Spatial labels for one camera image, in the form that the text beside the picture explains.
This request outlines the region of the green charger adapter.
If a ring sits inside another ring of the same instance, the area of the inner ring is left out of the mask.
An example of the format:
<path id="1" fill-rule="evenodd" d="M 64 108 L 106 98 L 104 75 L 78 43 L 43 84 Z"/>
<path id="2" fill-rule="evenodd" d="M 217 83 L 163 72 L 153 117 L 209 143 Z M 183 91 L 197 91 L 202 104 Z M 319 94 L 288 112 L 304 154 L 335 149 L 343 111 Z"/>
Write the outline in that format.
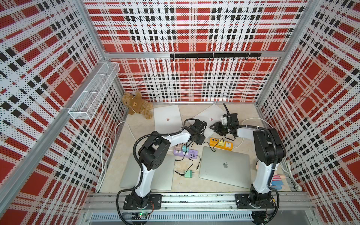
<path id="1" fill-rule="evenodd" d="M 192 178 L 194 175 L 194 172 L 192 170 L 187 170 L 185 173 L 184 173 L 184 177 L 185 178 Z"/>

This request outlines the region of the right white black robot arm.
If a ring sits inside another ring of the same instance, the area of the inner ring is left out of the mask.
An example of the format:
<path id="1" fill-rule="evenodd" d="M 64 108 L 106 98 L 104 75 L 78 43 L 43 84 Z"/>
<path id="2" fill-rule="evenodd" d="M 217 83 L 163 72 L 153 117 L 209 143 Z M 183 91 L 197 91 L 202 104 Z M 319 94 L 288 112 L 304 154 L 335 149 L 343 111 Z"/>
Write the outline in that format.
<path id="1" fill-rule="evenodd" d="M 256 179 L 251 184 L 249 201 L 246 205 L 253 208 L 269 206 L 272 201 L 272 179 L 278 165 L 286 156 L 285 147 L 277 130 L 273 127 L 265 128 L 255 125 L 241 125 L 237 113 L 224 114 L 220 121 L 210 126 L 215 133 L 226 137 L 242 137 L 254 142 L 255 153 L 258 158 Z"/>

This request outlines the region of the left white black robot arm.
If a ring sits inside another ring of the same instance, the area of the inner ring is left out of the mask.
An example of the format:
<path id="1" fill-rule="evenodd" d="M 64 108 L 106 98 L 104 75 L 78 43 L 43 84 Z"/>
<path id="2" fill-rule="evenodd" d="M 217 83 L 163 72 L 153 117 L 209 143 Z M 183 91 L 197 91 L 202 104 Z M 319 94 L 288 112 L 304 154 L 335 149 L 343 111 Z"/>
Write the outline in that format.
<path id="1" fill-rule="evenodd" d="M 119 197 L 123 192 L 130 192 L 125 197 L 124 210 L 152 210 L 161 208 L 161 194 L 151 194 L 151 184 L 156 169 L 164 162 L 169 148 L 180 143 L 193 142 L 202 145 L 205 140 L 207 123 L 199 119 L 186 119 L 182 128 L 174 133 L 161 134 L 157 131 L 140 137 L 133 147 L 133 156 L 140 167 L 137 184 L 120 190 L 116 197 L 119 209 Z"/>

